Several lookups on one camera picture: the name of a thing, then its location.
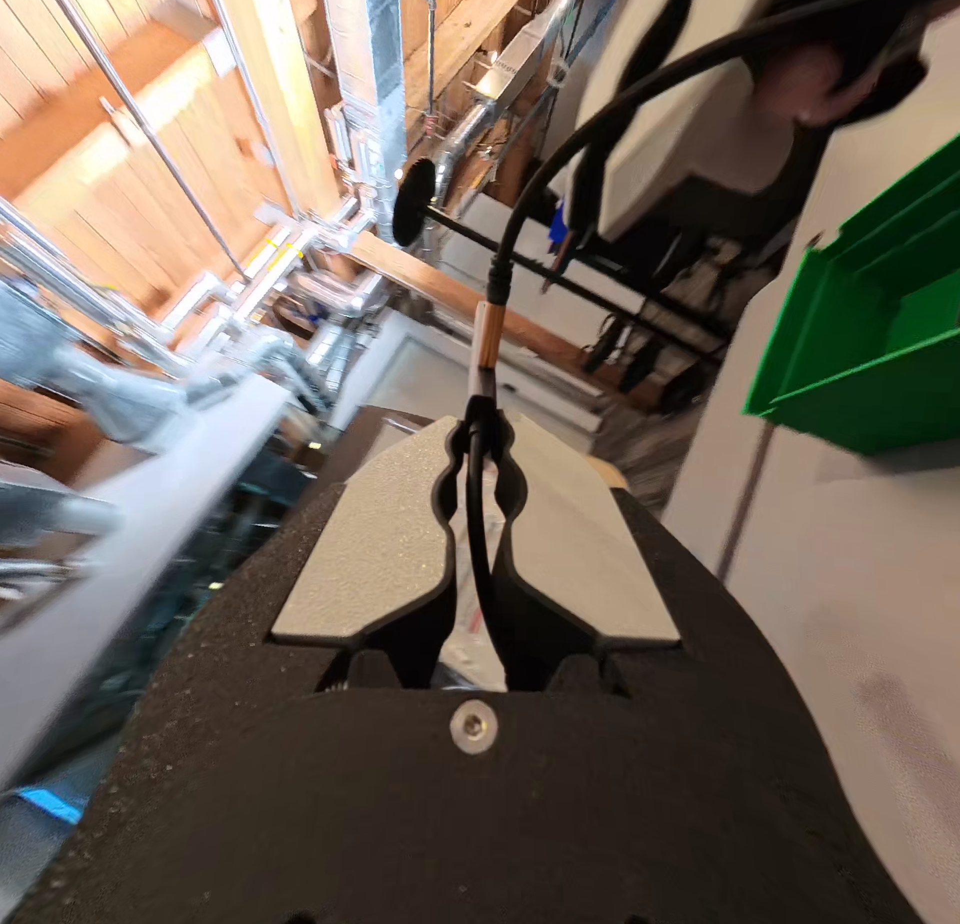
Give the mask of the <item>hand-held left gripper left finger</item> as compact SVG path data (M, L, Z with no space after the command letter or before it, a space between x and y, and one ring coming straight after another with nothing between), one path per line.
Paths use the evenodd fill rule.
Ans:
M271 634L322 646L441 646L457 611L455 460L447 415L399 434L354 472Z

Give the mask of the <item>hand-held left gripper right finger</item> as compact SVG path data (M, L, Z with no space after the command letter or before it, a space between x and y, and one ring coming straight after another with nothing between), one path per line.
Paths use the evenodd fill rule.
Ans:
M504 515L484 606L497 649L669 649L680 632L614 491L527 415L501 415Z

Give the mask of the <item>black usb-c cable orange plugs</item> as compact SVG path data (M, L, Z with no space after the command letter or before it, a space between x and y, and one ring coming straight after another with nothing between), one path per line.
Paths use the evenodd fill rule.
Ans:
M509 251L517 240L539 195L581 150L595 143L606 143L609 134L620 123L629 124L636 111L659 95L728 61L755 53L789 47L795 42L816 37L847 15L872 11L909 10L912 6L929 5L939 0L812 0L807 3L762 17L742 29L732 31L702 44L666 64L656 67L622 93L610 99L587 119L550 155L531 176L510 212L510 219L501 237L498 254L489 266L486 297L480 303L474 321L471 366L497 369L501 340L511 295L514 265L509 265Z

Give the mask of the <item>person's right hand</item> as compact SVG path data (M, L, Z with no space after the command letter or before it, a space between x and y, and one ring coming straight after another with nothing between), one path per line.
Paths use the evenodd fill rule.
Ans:
M774 115L809 126L822 126L846 115L861 100L852 85L837 89L843 62L828 47L788 51L774 75Z

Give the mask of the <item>black round-base stand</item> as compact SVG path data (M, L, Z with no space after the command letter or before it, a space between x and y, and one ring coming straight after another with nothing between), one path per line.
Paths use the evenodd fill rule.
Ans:
M438 223L474 244L484 247L494 256L498 255L500 245L498 241L463 224L446 212L435 207L435 177L436 167L430 158L421 158L416 161L403 177L397 192L398 196L395 200L391 221L391 232L394 241L403 247L411 246L422 232L425 231L428 223ZM515 250L509 251L507 261L509 265L512 266L516 264L524 270L530 270L540 277L546 278L550 283L562 287L571 294L575 294L583 300L607 310L611 314L621 315L636 323L641 322L639 314L628 312L627 309L620 305L608 301L601 295L566 278L558 270L552 270L546 267L546 265L520 252ZM698 327L714 339L720 342L728 342L731 339L733 333L711 315L694 309L667 294L655 293L649 286L634 288L620 272L614 272L613 270L601 270L601 272L612 280L615 280L618 284L642 295L646 300L652 302L654 307L665 310L677 318Z

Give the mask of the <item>green plastic bin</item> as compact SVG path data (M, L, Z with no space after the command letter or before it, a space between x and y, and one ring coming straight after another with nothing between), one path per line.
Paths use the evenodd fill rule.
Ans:
M958 438L959 136L810 247L743 413L860 455Z

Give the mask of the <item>blue tape strip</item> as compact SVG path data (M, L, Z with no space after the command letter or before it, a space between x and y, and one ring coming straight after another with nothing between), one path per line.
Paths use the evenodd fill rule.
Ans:
M14 790L14 795L49 817L70 826L76 826L83 816L84 810L81 807L78 808L43 786L21 786Z

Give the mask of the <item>silver flexible duct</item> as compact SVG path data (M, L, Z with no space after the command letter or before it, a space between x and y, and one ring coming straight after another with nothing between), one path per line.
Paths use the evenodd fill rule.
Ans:
M552 58L565 20L577 0L551 0L524 25L475 86L474 100L460 123L443 140L433 161L433 203L444 208L461 161L481 135L495 125L522 94L546 58Z

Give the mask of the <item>silver ventilation duct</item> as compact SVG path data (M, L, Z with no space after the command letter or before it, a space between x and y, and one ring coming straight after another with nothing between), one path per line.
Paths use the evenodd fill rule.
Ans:
M366 131L377 147L384 197L394 197L406 161L402 0L364 0L368 67Z

